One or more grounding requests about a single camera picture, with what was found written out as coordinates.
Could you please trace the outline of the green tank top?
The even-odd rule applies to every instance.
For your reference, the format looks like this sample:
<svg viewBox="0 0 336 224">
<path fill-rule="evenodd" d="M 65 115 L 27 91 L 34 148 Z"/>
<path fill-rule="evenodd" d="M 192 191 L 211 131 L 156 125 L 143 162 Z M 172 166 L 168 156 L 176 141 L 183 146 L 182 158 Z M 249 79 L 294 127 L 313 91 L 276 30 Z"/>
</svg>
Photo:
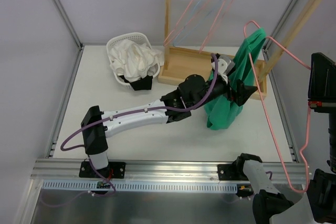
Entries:
<svg viewBox="0 0 336 224">
<path fill-rule="evenodd" d="M 241 80 L 246 86 L 254 84 L 255 77 L 249 56 L 255 63 L 265 40 L 266 32 L 263 28 L 244 39 L 233 59 L 236 70 L 229 77 L 233 89 L 237 87 L 237 80 Z M 206 126 L 211 130 L 223 130 L 229 128 L 236 116 L 243 110 L 243 106 L 238 106 L 235 102 L 220 96 L 205 104 L 204 109 L 207 114 Z"/>
</svg>

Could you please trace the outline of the blue wire hanger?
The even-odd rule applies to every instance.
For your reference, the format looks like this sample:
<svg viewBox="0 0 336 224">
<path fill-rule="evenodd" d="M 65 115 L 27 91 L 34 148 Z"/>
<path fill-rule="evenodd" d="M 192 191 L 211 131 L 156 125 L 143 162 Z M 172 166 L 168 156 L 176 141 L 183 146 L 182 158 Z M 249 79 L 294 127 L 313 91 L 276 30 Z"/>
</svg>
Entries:
<svg viewBox="0 0 336 224">
<path fill-rule="evenodd" d="M 210 29 L 222 2 L 223 0 L 190 0 L 169 33 L 172 38 L 166 38 L 165 41 L 174 47 L 180 46 L 193 32 L 199 30 L 207 20 L 213 18 L 210 21 Z"/>
</svg>

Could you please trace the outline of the black tank top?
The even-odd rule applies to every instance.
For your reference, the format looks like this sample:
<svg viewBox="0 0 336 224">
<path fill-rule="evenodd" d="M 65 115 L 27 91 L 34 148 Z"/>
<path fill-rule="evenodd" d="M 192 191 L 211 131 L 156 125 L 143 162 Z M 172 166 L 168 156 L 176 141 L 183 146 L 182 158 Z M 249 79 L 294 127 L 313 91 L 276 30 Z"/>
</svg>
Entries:
<svg viewBox="0 0 336 224">
<path fill-rule="evenodd" d="M 120 76 L 120 78 L 134 91 L 144 91 L 152 89 L 152 76 L 147 75 L 145 78 L 140 78 L 139 80 L 133 82 L 128 81 L 124 76 Z"/>
</svg>

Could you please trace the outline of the pink hanger with cream top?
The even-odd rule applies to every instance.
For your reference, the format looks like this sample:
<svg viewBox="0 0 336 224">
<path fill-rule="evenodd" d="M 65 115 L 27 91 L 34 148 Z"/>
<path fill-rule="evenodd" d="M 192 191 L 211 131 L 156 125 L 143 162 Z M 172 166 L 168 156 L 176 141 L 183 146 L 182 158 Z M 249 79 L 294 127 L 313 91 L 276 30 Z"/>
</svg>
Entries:
<svg viewBox="0 0 336 224">
<path fill-rule="evenodd" d="M 205 37 L 203 43 L 201 44 L 201 47 L 199 49 L 199 53 L 201 53 L 203 51 L 204 47 L 208 44 L 208 42 L 212 38 L 213 34 L 215 33 L 215 31 L 220 26 L 222 20 L 224 19 L 224 16 L 230 10 L 234 1 L 235 0 L 223 0 L 221 6 L 220 6 L 220 8 L 219 8 L 219 10 L 218 10 L 218 12 L 215 16 L 215 19 L 214 19 L 206 37 Z"/>
</svg>

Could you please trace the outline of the cream tank top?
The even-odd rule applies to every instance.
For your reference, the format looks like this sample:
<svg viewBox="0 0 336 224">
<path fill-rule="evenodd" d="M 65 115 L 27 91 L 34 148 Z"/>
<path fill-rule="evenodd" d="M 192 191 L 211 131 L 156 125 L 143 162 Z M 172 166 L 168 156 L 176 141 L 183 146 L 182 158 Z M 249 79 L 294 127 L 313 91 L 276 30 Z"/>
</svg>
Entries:
<svg viewBox="0 0 336 224">
<path fill-rule="evenodd" d="M 117 42 L 107 50 L 110 68 L 118 77 L 135 82 L 154 76 L 164 65 L 164 53 L 146 44 L 139 45 L 129 39 Z"/>
</svg>

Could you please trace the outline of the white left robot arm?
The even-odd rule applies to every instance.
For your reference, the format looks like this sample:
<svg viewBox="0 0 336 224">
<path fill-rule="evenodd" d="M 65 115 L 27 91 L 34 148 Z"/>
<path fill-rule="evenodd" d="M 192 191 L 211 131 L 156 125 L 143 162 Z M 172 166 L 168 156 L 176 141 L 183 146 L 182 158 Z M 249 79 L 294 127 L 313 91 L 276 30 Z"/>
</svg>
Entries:
<svg viewBox="0 0 336 224">
<path fill-rule="evenodd" d="M 92 106 L 81 122 L 83 144 L 91 171 L 97 177 L 113 175 L 115 169 L 108 161 L 107 139 L 118 133 L 152 124 L 181 121 L 191 116 L 191 111 L 216 98 L 242 106 L 256 91 L 256 86 L 247 86 L 240 79 L 234 88 L 230 81 L 220 76 L 205 81 L 202 76 L 192 74 L 176 90 L 133 111 L 103 112 L 99 106 Z"/>
</svg>

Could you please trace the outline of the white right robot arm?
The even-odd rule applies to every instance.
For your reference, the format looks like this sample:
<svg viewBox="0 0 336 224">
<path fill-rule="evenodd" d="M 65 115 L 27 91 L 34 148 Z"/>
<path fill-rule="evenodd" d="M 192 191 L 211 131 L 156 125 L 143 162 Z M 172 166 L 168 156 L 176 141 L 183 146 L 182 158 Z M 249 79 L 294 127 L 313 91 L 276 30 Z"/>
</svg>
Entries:
<svg viewBox="0 0 336 224">
<path fill-rule="evenodd" d="M 335 61 L 321 52 L 311 55 L 308 111 L 329 117 L 330 172 L 317 168 L 303 190 L 290 193 L 272 183 L 259 156 L 240 154 L 233 168 L 250 183 L 255 223 L 335 223 Z"/>
</svg>

